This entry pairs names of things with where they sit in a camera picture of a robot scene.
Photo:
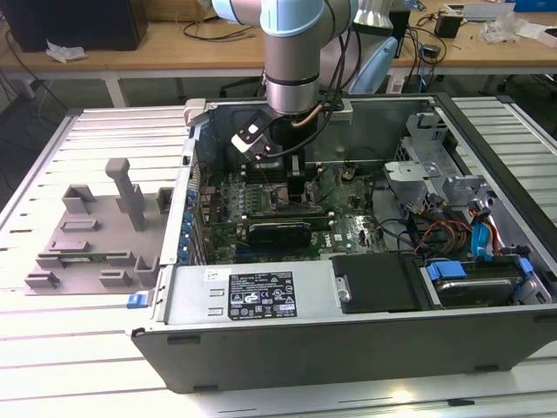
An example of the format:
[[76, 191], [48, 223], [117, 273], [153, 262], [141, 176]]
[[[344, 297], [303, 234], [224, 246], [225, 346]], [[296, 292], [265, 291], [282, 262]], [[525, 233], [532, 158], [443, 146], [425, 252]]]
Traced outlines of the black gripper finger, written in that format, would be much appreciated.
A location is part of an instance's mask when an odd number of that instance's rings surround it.
[[301, 203], [305, 192], [305, 174], [287, 175], [287, 193], [288, 200], [294, 203]]

